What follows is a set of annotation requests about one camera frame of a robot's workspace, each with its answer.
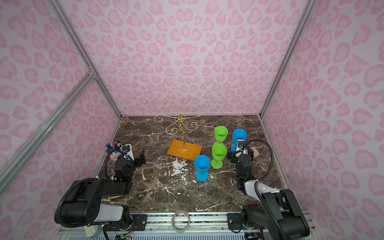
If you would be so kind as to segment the gold wire rack wooden base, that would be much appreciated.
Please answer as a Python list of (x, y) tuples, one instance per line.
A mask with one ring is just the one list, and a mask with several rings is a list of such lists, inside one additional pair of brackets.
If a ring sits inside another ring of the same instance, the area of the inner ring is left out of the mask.
[(202, 109), (196, 109), (195, 115), (188, 117), (187, 112), (189, 111), (192, 102), (190, 100), (184, 99), (181, 101), (182, 106), (187, 108), (180, 113), (177, 105), (174, 102), (167, 102), (163, 105), (165, 110), (169, 108), (174, 108), (176, 111), (175, 116), (169, 116), (165, 114), (158, 114), (154, 117), (154, 122), (160, 124), (164, 121), (165, 118), (171, 119), (174, 122), (166, 127), (166, 133), (170, 136), (179, 135), (181, 140), (173, 140), (168, 151), (167, 155), (183, 160), (194, 161), (202, 151), (202, 147), (196, 144), (191, 144), (187, 142), (187, 133), (196, 131), (199, 127), (199, 124), (195, 119), (202, 117), (205, 114), (205, 111)]

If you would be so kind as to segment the green wine glass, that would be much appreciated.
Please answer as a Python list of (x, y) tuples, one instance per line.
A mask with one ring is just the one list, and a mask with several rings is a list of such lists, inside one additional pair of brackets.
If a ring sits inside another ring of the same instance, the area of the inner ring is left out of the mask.
[(215, 143), (214, 145), (217, 145), (217, 144), (222, 144), (226, 139), (227, 139), (227, 136), (228, 136), (228, 129), (224, 126), (218, 126), (215, 128)]
[(216, 144), (212, 148), (212, 161), (211, 166), (214, 169), (220, 169), (223, 167), (223, 160), (226, 158), (228, 153), (227, 148), (223, 144)]

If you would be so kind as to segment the blue wine glass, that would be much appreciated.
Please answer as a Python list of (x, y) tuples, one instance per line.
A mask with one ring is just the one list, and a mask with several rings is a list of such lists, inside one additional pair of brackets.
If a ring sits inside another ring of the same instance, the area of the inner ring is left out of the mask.
[(196, 168), (196, 178), (205, 182), (209, 177), (209, 169), (211, 166), (211, 161), (207, 156), (200, 155), (195, 159), (195, 168)]
[(248, 134), (245, 130), (243, 129), (234, 130), (233, 137), (232, 137), (233, 144), (231, 145), (231, 151), (235, 152), (237, 150), (238, 141), (245, 142), (247, 137), (248, 137)]

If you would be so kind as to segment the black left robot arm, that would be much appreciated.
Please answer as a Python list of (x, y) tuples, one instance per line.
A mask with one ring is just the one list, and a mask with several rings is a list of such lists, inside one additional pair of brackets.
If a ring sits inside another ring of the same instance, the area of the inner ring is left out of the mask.
[(74, 181), (59, 202), (55, 222), (66, 228), (103, 224), (108, 231), (131, 228), (134, 220), (129, 208), (103, 204), (102, 199), (128, 195), (136, 167), (145, 163), (143, 151), (134, 160), (119, 156), (115, 163), (115, 180), (87, 178)]

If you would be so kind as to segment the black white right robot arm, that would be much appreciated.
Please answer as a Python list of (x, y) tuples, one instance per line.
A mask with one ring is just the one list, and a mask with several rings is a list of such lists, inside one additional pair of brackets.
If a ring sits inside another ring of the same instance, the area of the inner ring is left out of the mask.
[(252, 176), (253, 154), (231, 152), (228, 159), (236, 164), (237, 188), (260, 205), (248, 205), (239, 214), (227, 214), (228, 228), (234, 233), (242, 229), (266, 229), (273, 240), (297, 240), (310, 235), (309, 224), (291, 190), (273, 189)]

